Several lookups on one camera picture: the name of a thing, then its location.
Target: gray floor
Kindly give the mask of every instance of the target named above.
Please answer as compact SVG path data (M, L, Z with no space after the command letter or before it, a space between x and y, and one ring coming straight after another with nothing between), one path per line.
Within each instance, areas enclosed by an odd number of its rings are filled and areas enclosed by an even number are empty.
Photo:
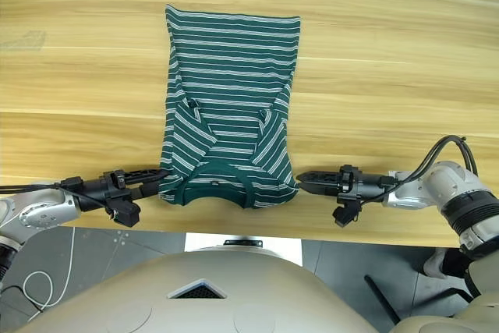
M55 300L65 281L71 231L70 228L56 228L29 241L6 275L4 287L22 285L32 271L46 271L54 280ZM78 228L73 272L65 299L134 264L165 253L182 252L184 242L182 233ZM429 306L418 306L448 287L465 289L460 279L436 280L415 271L432 252L432 249L421 247L303 241L303 266L385 333L393 324L364 282L366 274L379 285L401 317L430 313L448 316L465 307L466 303L457 296ZM28 292L36 299L47 297L48 285L42 276L34 276L29 285ZM0 331L18 328L34 312L18 290L8 290L0 301Z

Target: white stripe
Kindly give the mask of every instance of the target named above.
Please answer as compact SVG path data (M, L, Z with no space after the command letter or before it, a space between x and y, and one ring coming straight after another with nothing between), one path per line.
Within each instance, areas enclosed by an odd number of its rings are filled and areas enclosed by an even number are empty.
M242 125L229 125L229 124L215 124L213 122L210 122L210 126L223 126L223 127L227 127L228 126L230 128L258 129L258 126L242 126Z
M265 46L262 44L242 44L242 43L229 43L229 42L217 42L217 41L191 41L189 39L175 39L176 43L183 44L194 44L195 46L222 46L222 47L234 47L234 48L252 48L255 50L279 50L279 51L297 51L298 46L295 47L281 47L281 46Z
M205 119L217 119L217 120L228 120L228 121L253 121L254 122L254 121L258 120L258 118L252 117L252 116L212 115L210 113L203 113L203 117Z
M239 141L234 141L234 140L218 140L217 144L222 144L222 143L234 143L234 144L249 144L250 146L254 146L254 142L239 142Z
M230 148L230 147L212 147L212 151L217 152L232 152L234 154L252 154L253 150L247 150L244 148Z
M183 72L206 73L206 74L223 74L231 76L244 76L244 77L263 77L263 78L280 78L288 80L289 75L285 76L277 73L258 73L258 72L240 72L238 70L220 70L220 69L201 69L201 68L182 68Z
M244 29L218 29L216 27L183 27L169 20L170 25L175 30L200 31L201 33L220 33L220 34L243 34L243 35L258 35L261 37L280 37L280 38L296 38L298 33L269 33L267 31L253 31Z
M197 48L194 48L194 47L182 47L182 50L194 50L194 51L213 51L213 52L230 52L230 53L234 53L235 51L234 50L210 50L209 48L201 48L200 46L198 46ZM265 51L265 52L250 52L250 51L244 51L244 55L258 55L258 56L261 56L261 55L270 55L270 56L280 56L282 58L293 58L293 56L295 54L290 54L290 55L280 55L280 54L275 54L274 52L272 51Z
M206 17L208 19L244 19L246 21L255 21L263 23L298 23L299 17L259 17L259 16L249 16L249 15L236 15L227 13L202 13L202 12L184 12L173 8L171 5L167 5L166 8L178 16L190 16L190 17Z
M265 172L261 167L257 165L237 165L229 164L231 167L237 168L240 171L254 171L254 172Z
M206 143L201 142L197 137L193 136L192 134L187 133L184 129L182 129L179 126L177 126L177 128L174 130L174 132L178 132L178 131L181 131L183 134L188 136L190 139L194 140L194 142L200 143L203 147L207 148L208 150L210 149L210 147L211 147L210 144L206 144Z
M186 54L182 52L178 52L177 56L180 56L182 58L207 58L210 60L225 60L225 61L232 60L235 62L260 62L260 63L271 62L274 64L278 64L280 66L290 66L291 64L296 62L296 59L293 59L291 62L289 62L283 60L276 60L275 58L243 58L240 56Z
M285 39L282 39L280 37L276 37L275 39L274 38L265 38L265 39L260 39L260 38L255 38L255 37L251 37L251 38L248 38L248 37L243 37L243 38L237 38L236 35L238 34L227 34L228 36L227 37L222 37L221 35L218 35L216 36L217 40L220 40L220 39L231 39L231 40L241 40L241 41L245 41L247 44L249 44L250 42L265 42L265 43L284 43L284 44L289 44L289 45L294 45L296 44L296 40L290 40L290 41L287 41ZM192 33L192 32L189 32L189 33L183 33L181 30L175 30L175 36L174 36L176 39L178 38L189 38L189 37L202 37L202 38L206 38L207 35L206 34L196 34L196 33Z
M286 197L288 195L291 195L291 194L294 194L296 193L295 191L290 191L289 193L286 193L286 194L282 194L280 193L279 195L266 195L266 194L260 194L260 193L255 193L255 195L259 196L259 197L269 197L269 198L282 198L282 197Z
M268 129L272 129L274 127L274 124L278 120L279 120L279 118L276 117L275 120L274 120L274 122L272 123L272 125ZM253 162L257 163L257 162L259 162L265 156L265 154L269 151L269 149L274 145L275 140L277 139L277 137L278 137L278 135L279 135L280 132L281 132L281 130L278 128L278 131L275 132L275 134L272 136L272 138L269 141L269 143L267 144L267 146L265 146L265 148L260 152L260 154L254 158ZM264 137L258 143L258 146L260 146L269 137L270 134L271 134L271 132L267 131L265 133Z
M240 136L242 138L258 138L258 134L252 133L226 132L221 130L214 130L213 133L217 136Z
M290 166L290 165L291 165L291 162L290 162L290 160L288 158L288 161L286 162L285 166L282 168L282 170L278 174L278 179L281 178L281 174L282 173L284 173L284 172L286 172L288 170L288 166Z
M286 147L281 151L281 154L279 155L279 158L275 161L274 165L272 165L272 168L269 170L271 174L274 174L275 170L278 168L279 165L281 165L282 161L284 160L284 157L286 156Z
M189 96L192 97L195 94L202 94L202 95L217 95L217 96L222 96L222 97L254 97L254 98L261 98L261 99L267 99L269 100L274 100L272 97L261 97L259 95L244 95L244 94L220 94L220 93L209 93L208 91L189 91Z
M275 66L238 66L238 65L232 65L228 64L229 62L226 61L226 64L220 63L220 62L184 62L184 66L182 67L182 71L186 71L188 69L188 66L219 66L221 68L225 67L233 67L233 68L253 68L253 69L274 69L274 70L284 70L285 72L289 72L289 68L277 68Z
M208 99L208 98L199 98L198 101L201 104L208 103L212 105L238 105L242 107L263 107L269 108L272 106L272 103L260 103L258 101L224 101L222 99Z
M173 153L172 158L174 160L178 161L180 163L180 165L186 167L189 171L194 170L194 165L190 164L189 162L187 162L184 159L182 159L181 157L179 157L175 152Z
M181 144L185 144L190 150L194 151L198 155L204 155L205 152L201 149L194 146L192 143L188 142L183 136L178 134L177 132L173 133L173 137L180 142Z
M267 170L266 169L267 168L267 164L270 163L272 161L272 159L274 158L275 154L281 150L281 144L282 144L282 142L285 142L285 141L286 141L285 138L283 138L283 139L281 139L279 141L279 144L276 146L276 148L275 148L274 152L272 153L272 155L266 158L267 161L265 161L265 163L262 165L263 169Z
M285 30L283 27L269 27L265 25L249 25L247 23L214 23L211 20L207 21L188 21L187 19L176 19L175 17L171 17L175 19L175 21L180 22L180 23L194 23L194 24L199 24L199 23L207 23L208 25L223 25L223 26L237 26L237 27L259 27L261 29L277 29L277 30ZM296 27L293 27L293 29L299 29L299 24Z
M226 158L224 156L214 156L214 155L206 155L206 159L208 158L216 158L216 159L227 159L227 160L242 160L242 161L247 161L248 159L241 159L241 158Z
M206 138L207 140L209 140L209 141L211 141L213 143L217 142L217 139L214 136L211 136L211 135L205 133L203 130L195 127L190 122L188 122L187 120L185 120L178 112L175 114L175 118L179 119L180 122L182 122L185 126L187 126L189 129L193 130L194 132L198 133L203 138Z
M202 77L202 76L189 76L187 74L185 74L183 76L183 78L192 78L192 79L195 79L195 80L207 80L209 82L213 82L213 79L212 78L207 78L207 77ZM255 85L255 83L258 83L258 84L264 84L265 86L270 86L270 85L273 85L273 84L277 84L278 87L274 87L275 88L278 88L279 91L282 90L284 84L282 82L279 82L279 81L271 81L271 82L262 82L261 80L237 80L236 78L217 78L217 81L230 81L230 85L229 86L235 86L235 85L232 85L233 82L246 82L246 83L251 83L251 85Z
M218 90L243 90L243 91L259 91L262 93L279 93L282 91L280 87L276 87L275 89L265 88L265 87L248 87L248 86L239 86L239 85L213 85L211 83L194 83L194 82L186 82L183 84L185 87L205 87L207 89L218 89Z

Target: floor tile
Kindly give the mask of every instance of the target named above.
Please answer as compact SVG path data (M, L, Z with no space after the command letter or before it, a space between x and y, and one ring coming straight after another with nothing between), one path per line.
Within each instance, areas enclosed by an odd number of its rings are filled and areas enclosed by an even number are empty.
M54 283L51 301L57 300L63 290L69 266L72 228L54 228L31 238L16 256L4 280L4 286L22 285L33 271L47 272ZM98 283L115 252L117 243L112 237L97 229L77 228L73 254L73 267L68 288L62 300ZM49 286L46 277L33 276L27 283L27 291L36 300L44 302ZM9 292L2 302L31 314L33 307L18 292Z
M320 277L340 298L378 331L388 332L393 323L364 281L370 275L398 315L410 315L416 287L416 262L426 249L357 243L324 242L317 265Z
M445 280L441 280L419 275L411 315L452 316L466 308L468 303L460 296L449 296L438 301L425 303L432 296L449 288L462 289L469 293L464 280L461 278L447 277Z
M146 260L164 256L159 251L138 245L127 238L123 238L116 249L114 257L109 263L103 279L110 278L125 269L140 264Z
M302 240L303 267L315 272L322 241Z
M8 332L28 322L30 315L25 314L8 304L0 303L0 331Z

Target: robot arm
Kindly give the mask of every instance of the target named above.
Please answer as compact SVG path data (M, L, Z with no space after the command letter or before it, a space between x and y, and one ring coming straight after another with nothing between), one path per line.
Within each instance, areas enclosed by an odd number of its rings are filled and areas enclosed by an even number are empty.
M29 238L72 221L81 212L103 207L115 222L134 226L140 208L133 200L156 194L166 174L158 169L129 173L118 170L89 181L72 177L53 184L1 186L0 194L14 195L0 198L0 282Z
M456 142L460 150L467 150L463 153L466 168L453 161L434 163L450 141ZM499 200L476 175L471 151L464 140L446 136L432 151L426 156L426 163L414 172L374 175L343 165L339 172L307 172L298 179L300 187L310 193L337 197L342 205L333 216L341 227L355 221L362 206L369 202L411 210L437 206L470 258L499 250Z

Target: shirt sleeve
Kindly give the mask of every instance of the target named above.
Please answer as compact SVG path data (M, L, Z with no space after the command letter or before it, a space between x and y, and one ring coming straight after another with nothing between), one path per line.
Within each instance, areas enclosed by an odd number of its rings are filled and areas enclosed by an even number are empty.
M172 132L172 174L162 181L162 193L177 187L217 143L197 108L191 108L187 101L178 102L175 108Z
M277 111L263 110L264 122L252 163L279 182L297 188L288 156L285 118Z

